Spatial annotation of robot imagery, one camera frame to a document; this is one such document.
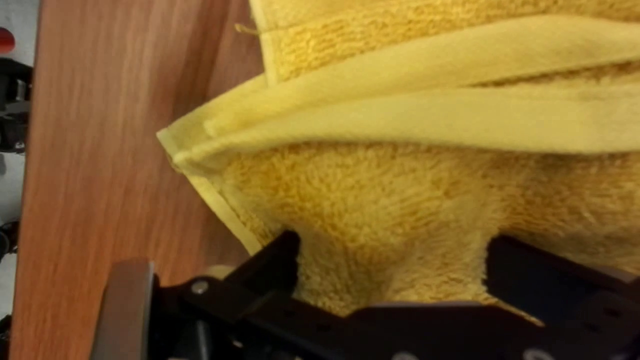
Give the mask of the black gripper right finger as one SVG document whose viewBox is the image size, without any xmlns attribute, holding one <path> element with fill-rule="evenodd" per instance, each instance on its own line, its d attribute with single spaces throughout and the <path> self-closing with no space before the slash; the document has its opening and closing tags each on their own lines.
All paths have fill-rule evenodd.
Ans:
<svg viewBox="0 0 640 360">
<path fill-rule="evenodd" d="M 510 237 L 488 247 L 487 287 L 498 300 L 541 320 L 564 320 L 589 304 L 607 315 L 638 310 L 638 279 L 617 279 Z"/>
</svg>

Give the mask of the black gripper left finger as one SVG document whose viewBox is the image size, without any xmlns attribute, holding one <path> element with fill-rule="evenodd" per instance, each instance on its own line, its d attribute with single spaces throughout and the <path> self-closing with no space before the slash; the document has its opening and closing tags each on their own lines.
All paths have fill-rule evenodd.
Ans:
<svg viewBox="0 0 640 360">
<path fill-rule="evenodd" d="M 160 304 L 177 317 L 241 320 L 255 304 L 272 294 L 291 296 L 298 282 L 300 238 L 284 233 L 259 250 L 225 280 L 196 277 L 160 291 Z"/>
</svg>

